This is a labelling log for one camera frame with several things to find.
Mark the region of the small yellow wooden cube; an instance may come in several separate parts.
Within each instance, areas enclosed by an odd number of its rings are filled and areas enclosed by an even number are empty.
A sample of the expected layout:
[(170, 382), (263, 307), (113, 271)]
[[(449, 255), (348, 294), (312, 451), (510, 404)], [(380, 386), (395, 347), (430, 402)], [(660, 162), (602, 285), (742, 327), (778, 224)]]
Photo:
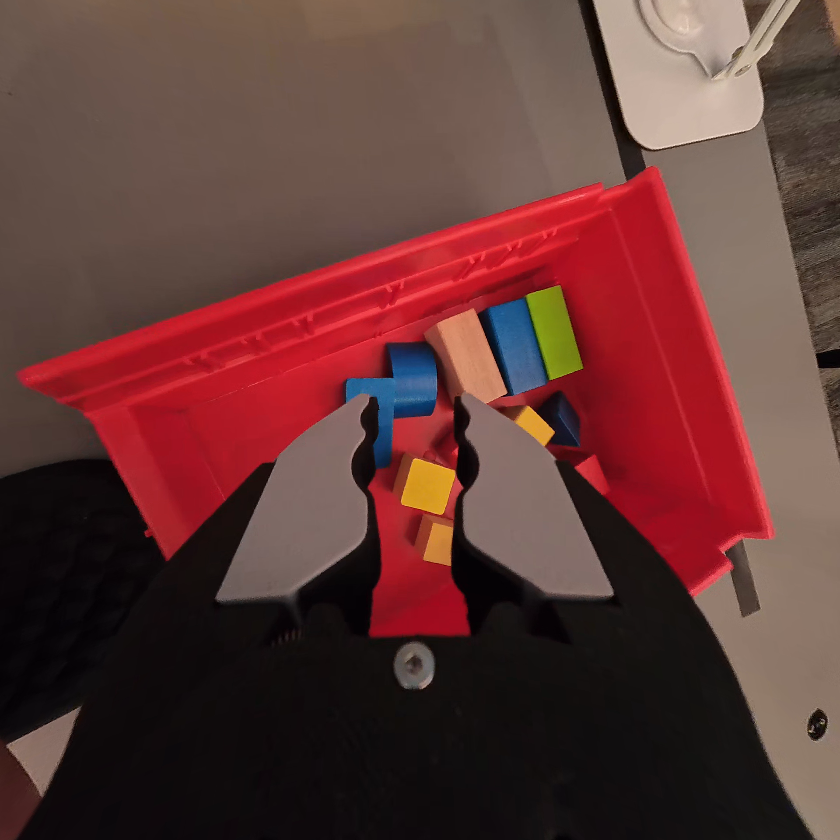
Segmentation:
[(423, 514), (415, 540), (415, 549), (423, 561), (451, 566), (454, 525), (450, 518)]

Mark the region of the blue half-cylinder block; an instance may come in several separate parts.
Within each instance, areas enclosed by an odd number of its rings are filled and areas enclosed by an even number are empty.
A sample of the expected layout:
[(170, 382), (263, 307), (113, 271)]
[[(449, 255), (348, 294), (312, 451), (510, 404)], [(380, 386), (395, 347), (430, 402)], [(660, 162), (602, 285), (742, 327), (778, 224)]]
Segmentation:
[(394, 418), (428, 417), (438, 399), (438, 370), (433, 348), (426, 342), (385, 346), (395, 386)]

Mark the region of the blue wooden block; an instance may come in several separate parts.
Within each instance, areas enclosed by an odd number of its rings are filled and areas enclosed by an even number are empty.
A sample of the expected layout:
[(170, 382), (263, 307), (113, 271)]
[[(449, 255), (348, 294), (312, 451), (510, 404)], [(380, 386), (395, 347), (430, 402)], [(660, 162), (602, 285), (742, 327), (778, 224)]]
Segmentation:
[(581, 420), (569, 398), (562, 391), (549, 396), (538, 408), (537, 414), (553, 430), (551, 445), (567, 448), (581, 446)]
[(509, 396), (548, 383), (528, 304), (521, 298), (479, 313)]

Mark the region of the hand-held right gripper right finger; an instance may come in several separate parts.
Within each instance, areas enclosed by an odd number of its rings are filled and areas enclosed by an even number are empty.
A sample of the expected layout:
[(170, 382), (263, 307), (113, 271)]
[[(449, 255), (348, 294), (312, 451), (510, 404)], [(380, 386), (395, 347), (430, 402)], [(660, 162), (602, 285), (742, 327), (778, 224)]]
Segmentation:
[(457, 477), (452, 575), (477, 635), (498, 604), (526, 624), (552, 602), (608, 603), (613, 585), (557, 460), (474, 395), (456, 400)]

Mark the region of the blue rectangular block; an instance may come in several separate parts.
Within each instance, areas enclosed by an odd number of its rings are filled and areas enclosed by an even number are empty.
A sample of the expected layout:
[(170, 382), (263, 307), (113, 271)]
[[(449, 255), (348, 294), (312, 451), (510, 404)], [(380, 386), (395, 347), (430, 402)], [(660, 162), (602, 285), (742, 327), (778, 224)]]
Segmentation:
[(359, 395), (373, 397), (377, 403), (377, 436), (373, 444), (374, 463), (378, 469), (392, 462), (396, 381), (392, 377), (354, 377), (344, 384), (346, 402)]

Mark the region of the tan wooden block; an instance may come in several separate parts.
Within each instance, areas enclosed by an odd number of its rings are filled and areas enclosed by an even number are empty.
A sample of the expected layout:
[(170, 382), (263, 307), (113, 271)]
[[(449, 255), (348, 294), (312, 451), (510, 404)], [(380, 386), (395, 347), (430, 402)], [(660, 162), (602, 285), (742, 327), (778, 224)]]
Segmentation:
[(437, 322), (423, 334), (444, 369), (453, 403), (465, 392), (483, 403), (506, 396), (508, 389), (475, 309)]

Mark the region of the person's right forearm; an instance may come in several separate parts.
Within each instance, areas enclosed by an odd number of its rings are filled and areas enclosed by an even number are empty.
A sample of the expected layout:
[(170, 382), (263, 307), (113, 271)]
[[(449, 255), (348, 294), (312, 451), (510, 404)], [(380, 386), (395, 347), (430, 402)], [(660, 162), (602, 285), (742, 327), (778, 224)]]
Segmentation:
[(23, 765), (1, 742), (1, 839), (17, 839), (41, 802)]

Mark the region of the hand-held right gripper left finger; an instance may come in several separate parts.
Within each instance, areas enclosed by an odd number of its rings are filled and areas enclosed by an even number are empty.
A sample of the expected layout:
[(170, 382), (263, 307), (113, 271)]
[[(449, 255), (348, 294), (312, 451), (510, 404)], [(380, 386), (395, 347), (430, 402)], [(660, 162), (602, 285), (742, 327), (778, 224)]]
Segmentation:
[(225, 577), (219, 605), (281, 604), (301, 626), (336, 606), (367, 636), (382, 549), (370, 484), (381, 401), (351, 398), (276, 458)]

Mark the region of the black table strip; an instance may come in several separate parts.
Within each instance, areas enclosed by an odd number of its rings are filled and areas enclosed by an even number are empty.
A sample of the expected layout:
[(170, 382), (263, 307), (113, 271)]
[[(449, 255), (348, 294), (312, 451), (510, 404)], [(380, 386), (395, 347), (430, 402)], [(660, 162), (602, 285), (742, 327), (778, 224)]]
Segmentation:
[[(624, 120), (613, 77), (613, 70), (606, 53), (606, 44), (595, 11), (595, 2), (579, 1), (578, 5), (581, 10), (623, 173), (626, 181), (629, 182), (646, 169), (643, 148), (632, 137)], [(744, 541), (733, 544), (726, 552), (726, 555), (731, 563), (731, 582), (741, 616), (747, 617), (755, 614), (760, 609), (760, 599), (749, 566), (749, 557), (744, 546)]]

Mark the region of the green wooden block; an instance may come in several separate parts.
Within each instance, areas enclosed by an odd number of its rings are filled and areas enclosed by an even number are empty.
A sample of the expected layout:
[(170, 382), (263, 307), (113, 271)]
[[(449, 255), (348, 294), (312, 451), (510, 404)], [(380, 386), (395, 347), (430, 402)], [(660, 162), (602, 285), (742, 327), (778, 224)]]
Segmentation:
[(548, 380), (582, 370), (581, 352), (562, 288), (533, 291), (525, 301)]

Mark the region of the yellow wooden block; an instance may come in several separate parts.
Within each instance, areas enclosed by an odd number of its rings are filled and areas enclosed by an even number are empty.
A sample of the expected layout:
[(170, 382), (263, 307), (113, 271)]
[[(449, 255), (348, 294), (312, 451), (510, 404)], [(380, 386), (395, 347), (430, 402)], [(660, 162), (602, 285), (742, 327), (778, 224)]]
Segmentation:
[(552, 426), (528, 405), (504, 406), (500, 409), (500, 413), (543, 447), (549, 445), (555, 434)]

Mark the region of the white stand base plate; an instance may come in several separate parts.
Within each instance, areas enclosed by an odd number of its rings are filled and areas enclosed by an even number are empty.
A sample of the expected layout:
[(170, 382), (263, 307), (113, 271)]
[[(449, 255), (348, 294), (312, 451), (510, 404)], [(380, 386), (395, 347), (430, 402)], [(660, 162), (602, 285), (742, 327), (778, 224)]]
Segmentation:
[(763, 116), (759, 61), (798, 6), (772, 1), (594, 1), (627, 131), (662, 151), (744, 133)]

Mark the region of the red plastic bin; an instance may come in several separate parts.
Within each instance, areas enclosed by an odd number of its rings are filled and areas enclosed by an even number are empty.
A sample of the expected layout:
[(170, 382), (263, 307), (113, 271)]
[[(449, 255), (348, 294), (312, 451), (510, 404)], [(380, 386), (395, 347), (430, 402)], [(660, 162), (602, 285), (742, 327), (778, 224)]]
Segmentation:
[(562, 392), (596, 486), (696, 595), (774, 536), (666, 186), (647, 168), (285, 279), (45, 361), (21, 382), (95, 427), (167, 558), (260, 464), (385, 377), (385, 346), (558, 286), (583, 368)]

